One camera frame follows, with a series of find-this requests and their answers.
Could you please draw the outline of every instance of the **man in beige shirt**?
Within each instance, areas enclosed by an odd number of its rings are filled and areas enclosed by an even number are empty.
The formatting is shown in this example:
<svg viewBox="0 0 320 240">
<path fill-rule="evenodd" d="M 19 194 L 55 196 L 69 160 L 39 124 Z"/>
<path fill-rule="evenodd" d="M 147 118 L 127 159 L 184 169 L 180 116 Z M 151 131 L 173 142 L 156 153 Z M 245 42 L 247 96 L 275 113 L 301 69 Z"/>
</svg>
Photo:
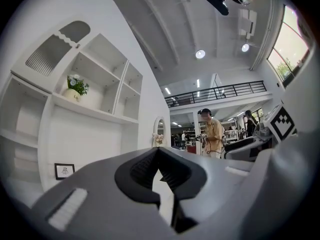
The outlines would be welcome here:
<svg viewBox="0 0 320 240">
<path fill-rule="evenodd" d="M 211 111 L 207 108 L 201 111 L 201 117 L 206 121 L 205 134 L 207 135 L 207 141 L 205 143 L 204 155 L 211 158 L 222 158 L 224 131 L 221 123 L 211 117 Z"/>
</svg>

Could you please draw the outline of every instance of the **framed picture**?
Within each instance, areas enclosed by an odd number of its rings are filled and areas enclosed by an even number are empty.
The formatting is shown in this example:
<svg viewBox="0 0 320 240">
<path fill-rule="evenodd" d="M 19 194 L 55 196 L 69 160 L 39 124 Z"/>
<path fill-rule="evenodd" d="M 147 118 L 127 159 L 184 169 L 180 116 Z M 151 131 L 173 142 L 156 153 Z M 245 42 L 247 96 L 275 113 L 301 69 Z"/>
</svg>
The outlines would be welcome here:
<svg viewBox="0 0 320 240">
<path fill-rule="evenodd" d="M 54 164 L 55 179 L 63 180 L 75 172 L 75 165 L 68 163 L 55 163 Z"/>
</svg>

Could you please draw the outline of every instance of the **black metal railing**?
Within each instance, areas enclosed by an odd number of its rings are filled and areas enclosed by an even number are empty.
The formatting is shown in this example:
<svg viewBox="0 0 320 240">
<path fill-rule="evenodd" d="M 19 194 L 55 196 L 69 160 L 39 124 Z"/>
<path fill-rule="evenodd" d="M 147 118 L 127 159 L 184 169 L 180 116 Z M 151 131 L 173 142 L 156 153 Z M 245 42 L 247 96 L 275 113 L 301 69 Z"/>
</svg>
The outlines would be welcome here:
<svg viewBox="0 0 320 240">
<path fill-rule="evenodd" d="M 264 81 L 244 82 L 214 88 L 190 91 L 179 95 L 166 97 L 169 108 L 199 102 L 208 102 L 236 96 L 266 92 Z"/>
</svg>

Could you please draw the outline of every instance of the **white cabinet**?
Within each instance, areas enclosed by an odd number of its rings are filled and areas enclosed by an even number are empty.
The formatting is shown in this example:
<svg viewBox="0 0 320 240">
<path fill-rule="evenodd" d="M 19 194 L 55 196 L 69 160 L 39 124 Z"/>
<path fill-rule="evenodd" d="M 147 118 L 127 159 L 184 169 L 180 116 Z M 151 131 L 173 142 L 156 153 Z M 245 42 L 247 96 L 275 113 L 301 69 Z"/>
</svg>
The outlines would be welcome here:
<svg viewBox="0 0 320 240">
<path fill-rule="evenodd" d="M 48 94 L 11 76 L 0 105 L 1 179 L 9 195 L 31 206 L 42 194 L 38 136 Z"/>
<path fill-rule="evenodd" d="M 51 93 L 67 65 L 93 36 L 85 19 L 66 19 L 30 45 L 11 71 L 28 83 Z"/>
<path fill-rule="evenodd" d="M 137 149 L 143 76 L 85 20 L 52 28 L 11 71 L 0 103 L 0 169 L 26 205 L 57 183 L 54 163 L 80 168 Z M 89 84 L 79 102 L 63 96 L 74 74 Z"/>
</svg>

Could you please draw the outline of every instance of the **column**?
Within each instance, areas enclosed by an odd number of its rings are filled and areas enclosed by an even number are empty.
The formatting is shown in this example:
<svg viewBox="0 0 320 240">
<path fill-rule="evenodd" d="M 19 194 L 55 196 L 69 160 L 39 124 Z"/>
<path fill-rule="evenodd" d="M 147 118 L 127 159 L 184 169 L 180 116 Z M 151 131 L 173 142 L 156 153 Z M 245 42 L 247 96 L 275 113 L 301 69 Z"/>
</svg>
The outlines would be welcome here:
<svg viewBox="0 0 320 240">
<path fill-rule="evenodd" d="M 194 121 L 195 136 L 197 136 L 197 135 L 200 134 L 198 112 L 197 111 L 193 112 L 193 121 Z M 196 153 L 198 155 L 201 155 L 201 143 L 200 143 L 200 141 L 196 141 L 195 142 L 195 146 L 196 146 Z"/>
</svg>

